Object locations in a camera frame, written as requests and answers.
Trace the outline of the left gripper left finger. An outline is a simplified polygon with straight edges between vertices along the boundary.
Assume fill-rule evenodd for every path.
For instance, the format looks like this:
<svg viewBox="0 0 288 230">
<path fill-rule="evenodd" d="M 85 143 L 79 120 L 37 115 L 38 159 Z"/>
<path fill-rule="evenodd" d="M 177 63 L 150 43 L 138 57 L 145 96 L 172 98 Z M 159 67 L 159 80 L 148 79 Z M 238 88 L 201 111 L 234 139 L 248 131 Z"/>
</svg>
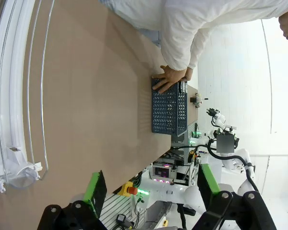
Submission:
<svg viewBox="0 0 288 230">
<path fill-rule="evenodd" d="M 107 187 L 102 171 L 92 174 L 84 197 L 62 208 L 49 205 L 44 209 L 39 230 L 105 230 L 100 215 Z"/>
</svg>

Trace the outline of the person's left hand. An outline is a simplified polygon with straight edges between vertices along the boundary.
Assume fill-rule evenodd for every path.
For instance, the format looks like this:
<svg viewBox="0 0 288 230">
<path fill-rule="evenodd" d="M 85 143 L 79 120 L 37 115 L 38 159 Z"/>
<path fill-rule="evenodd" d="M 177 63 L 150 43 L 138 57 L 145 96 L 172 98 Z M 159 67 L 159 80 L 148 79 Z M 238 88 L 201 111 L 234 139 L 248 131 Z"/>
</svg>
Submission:
<svg viewBox="0 0 288 230">
<path fill-rule="evenodd" d="M 187 67 L 185 76 L 183 77 L 182 81 L 190 81 L 192 79 L 193 69 Z"/>
</svg>

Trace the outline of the person's right hand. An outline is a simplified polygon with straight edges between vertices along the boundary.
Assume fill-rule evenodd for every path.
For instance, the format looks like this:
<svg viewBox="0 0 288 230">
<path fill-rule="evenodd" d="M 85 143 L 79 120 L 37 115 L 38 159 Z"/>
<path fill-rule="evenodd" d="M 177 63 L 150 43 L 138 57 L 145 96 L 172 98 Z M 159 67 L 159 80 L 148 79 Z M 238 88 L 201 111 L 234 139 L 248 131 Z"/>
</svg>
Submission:
<svg viewBox="0 0 288 230">
<path fill-rule="evenodd" d="M 163 65 L 161 65 L 160 68 L 164 73 L 155 74 L 152 76 L 152 79 L 159 79 L 159 82 L 152 87 L 153 90 L 158 90 L 159 93 L 164 93 L 172 85 L 182 80 L 182 78 L 185 77 L 185 73 L 187 71 L 187 69 L 174 70 L 169 66 Z"/>
</svg>

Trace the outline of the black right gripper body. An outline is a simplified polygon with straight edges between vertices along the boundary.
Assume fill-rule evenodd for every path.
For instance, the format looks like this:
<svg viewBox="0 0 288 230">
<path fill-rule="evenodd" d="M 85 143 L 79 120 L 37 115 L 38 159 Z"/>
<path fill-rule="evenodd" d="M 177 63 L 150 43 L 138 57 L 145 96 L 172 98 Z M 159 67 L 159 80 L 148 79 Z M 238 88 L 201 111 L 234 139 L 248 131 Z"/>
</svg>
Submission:
<svg viewBox="0 0 288 230">
<path fill-rule="evenodd" d="M 217 152 L 234 152 L 233 135 L 217 135 L 216 137 Z"/>
</svg>

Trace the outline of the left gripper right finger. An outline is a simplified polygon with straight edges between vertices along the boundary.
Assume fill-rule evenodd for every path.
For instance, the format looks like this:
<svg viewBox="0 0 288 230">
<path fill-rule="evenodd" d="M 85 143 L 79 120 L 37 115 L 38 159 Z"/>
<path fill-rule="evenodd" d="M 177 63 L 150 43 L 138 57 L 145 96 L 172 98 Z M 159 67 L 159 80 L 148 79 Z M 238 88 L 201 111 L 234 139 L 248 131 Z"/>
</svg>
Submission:
<svg viewBox="0 0 288 230">
<path fill-rule="evenodd" d="M 242 196 L 221 191 L 208 164 L 200 164 L 197 185 L 205 212 L 194 225 L 194 230 L 216 230 L 226 220 L 236 222 L 241 230 L 275 230 L 270 212 L 257 191 Z"/>
</svg>

